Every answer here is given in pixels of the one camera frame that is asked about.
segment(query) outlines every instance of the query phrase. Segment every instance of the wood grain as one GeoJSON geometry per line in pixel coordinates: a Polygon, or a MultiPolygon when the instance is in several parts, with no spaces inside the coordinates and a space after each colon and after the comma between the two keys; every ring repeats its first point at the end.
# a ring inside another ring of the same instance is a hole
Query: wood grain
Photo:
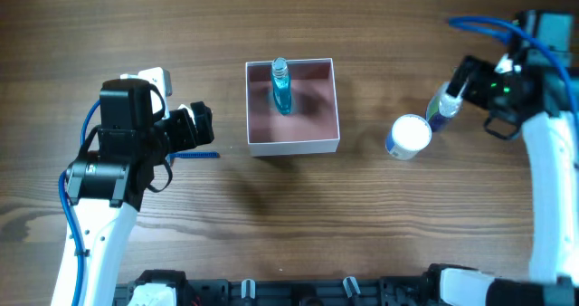
{"type": "Polygon", "coordinates": [[[532,7],[579,12],[576,0],[0,0],[0,305],[50,302],[65,236],[56,182],[82,120],[103,81],[156,66],[171,71],[170,107],[214,110],[205,149],[222,158],[177,160],[171,187],[146,194],[120,282],[156,268],[285,280],[437,262],[524,278],[523,142],[485,134],[470,106],[413,161],[389,158],[384,138],[424,113],[463,55],[502,54],[447,17],[532,7]],[[249,157],[244,63],[280,55],[334,59],[338,153],[249,157]]]}

